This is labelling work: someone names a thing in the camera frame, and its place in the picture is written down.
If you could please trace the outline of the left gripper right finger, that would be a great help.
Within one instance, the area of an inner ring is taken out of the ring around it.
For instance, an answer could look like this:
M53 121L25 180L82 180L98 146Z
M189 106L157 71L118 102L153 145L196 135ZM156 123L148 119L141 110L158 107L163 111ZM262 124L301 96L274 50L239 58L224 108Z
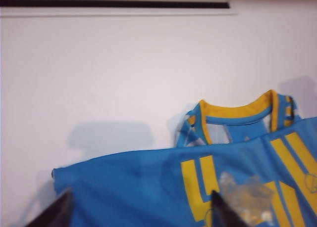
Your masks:
M239 217L239 215L226 203L221 195L212 190L211 207L218 218L221 227L246 227L247 224Z

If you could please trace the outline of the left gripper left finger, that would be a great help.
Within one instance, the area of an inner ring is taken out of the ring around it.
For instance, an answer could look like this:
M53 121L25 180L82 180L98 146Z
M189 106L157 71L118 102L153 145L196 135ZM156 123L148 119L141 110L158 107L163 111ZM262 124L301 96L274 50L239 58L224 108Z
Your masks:
M73 214L73 192L63 191L58 198L40 213L27 227L69 227Z

